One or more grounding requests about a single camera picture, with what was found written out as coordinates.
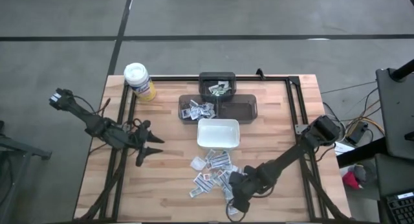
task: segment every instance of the pink object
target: pink object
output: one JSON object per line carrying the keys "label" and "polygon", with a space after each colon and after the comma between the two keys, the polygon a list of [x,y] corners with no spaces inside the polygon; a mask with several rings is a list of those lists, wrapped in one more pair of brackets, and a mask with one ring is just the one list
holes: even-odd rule
{"label": "pink object", "polygon": [[358,182],[356,182],[356,178],[353,172],[348,172],[342,177],[342,181],[344,184],[350,186],[354,189],[360,189]]}

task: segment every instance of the electronic device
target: electronic device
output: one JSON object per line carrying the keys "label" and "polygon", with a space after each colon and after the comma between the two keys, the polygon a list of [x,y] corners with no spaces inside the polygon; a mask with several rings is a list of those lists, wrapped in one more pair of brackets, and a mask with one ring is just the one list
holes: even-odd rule
{"label": "electronic device", "polygon": [[362,136],[364,136],[365,132],[368,129],[368,123],[363,121],[358,121],[356,126],[351,130],[350,134],[346,136],[346,140],[351,144],[358,144],[360,142]]}
{"label": "electronic device", "polygon": [[136,157],[136,166],[141,166],[144,158],[154,153],[160,153],[162,150],[145,146],[146,142],[164,143],[163,140],[154,136],[148,128],[151,125],[149,120],[141,122],[139,125],[135,121],[129,123],[134,125],[136,130],[127,133],[115,121],[107,117],[101,117],[97,113],[91,113],[76,103],[75,96],[68,89],[56,89],[49,99],[49,104],[57,110],[68,111],[86,124],[85,132],[91,137],[97,137],[108,143],[108,145],[120,150],[123,148],[132,148],[138,150]]}
{"label": "electronic device", "polygon": [[387,212],[395,224],[414,223],[414,189],[386,196]]}

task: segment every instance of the keyboard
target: keyboard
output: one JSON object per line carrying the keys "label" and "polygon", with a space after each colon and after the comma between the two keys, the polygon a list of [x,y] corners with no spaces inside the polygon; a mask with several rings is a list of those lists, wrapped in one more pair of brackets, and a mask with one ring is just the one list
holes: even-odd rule
{"label": "keyboard", "polygon": [[414,191],[387,196],[386,201],[394,224],[414,223]]}

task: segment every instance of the yellow label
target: yellow label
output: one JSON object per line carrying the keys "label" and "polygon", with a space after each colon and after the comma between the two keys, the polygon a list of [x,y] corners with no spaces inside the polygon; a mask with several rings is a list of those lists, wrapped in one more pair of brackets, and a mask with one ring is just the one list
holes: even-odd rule
{"label": "yellow label", "polygon": [[157,94],[157,91],[154,88],[154,84],[152,81],[149,81],[149,89],[146,91],[138,92],[137,90],[134,90],[136,96],[138,97],[139,101],[148,102],[155,98],[155,95]]}

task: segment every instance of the white paper label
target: white paper label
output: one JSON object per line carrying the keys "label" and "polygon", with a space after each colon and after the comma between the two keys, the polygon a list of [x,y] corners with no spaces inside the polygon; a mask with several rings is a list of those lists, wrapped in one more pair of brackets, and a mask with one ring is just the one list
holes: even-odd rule
{"label": "white paper label", "polygon": [[406,194],[398,195],[397,197],[399,199],[403,199],[403,198],[407,198],[407,197],[411,197],[411,196],[414,196],[414,194],[412,192],[409,192],[409,193],[406,193]]}

